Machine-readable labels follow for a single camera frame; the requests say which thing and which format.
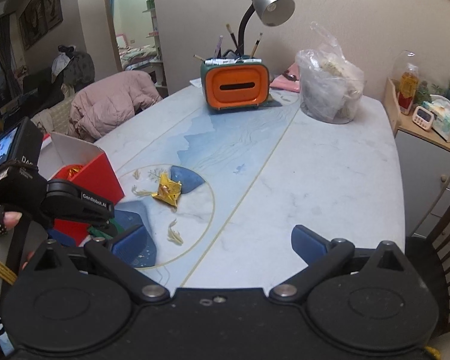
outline lamp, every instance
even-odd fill
[[[238,52],[244,54],[245,27],[253,15],[257,12],[263,24],[269,27],[279,26],[290,19],[295,11],[293,0],[252,0],[252,5],[243,15],[238,29]]]

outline wooden countertop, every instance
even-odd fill
[[[409,134],[425,139],[428,142],[440,146],[450,152],[450,143],[445,142],[445,140],[435,131],[425,131],[417,126],[412,121],[411,115],[404,115],[400,112],[395,94],[395,84],[391,79],[387,80],[383,106],[385,107],[385,111],[387,111],[394,135],[396,135],[397,130],[408,132]]]

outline black chair seat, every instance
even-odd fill
[[[439,320],[434,336],[444,332],[449,317],[449,295],[445,272],[432,242],[425,238],[407,237],[405,256],[435,297],[439,308]]]

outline silver lamp shade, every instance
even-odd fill
[[[252,0],[252,3],[262,23],[269,27],[285,23],[295,11],[293,0]]]

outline bottle with yellow liquid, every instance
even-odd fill
[[[400,79],[398,105],[402,114],[408,115],[412,108],[416,89],[419,87],[419,69],[414,64],[407,64],[406,71]]]

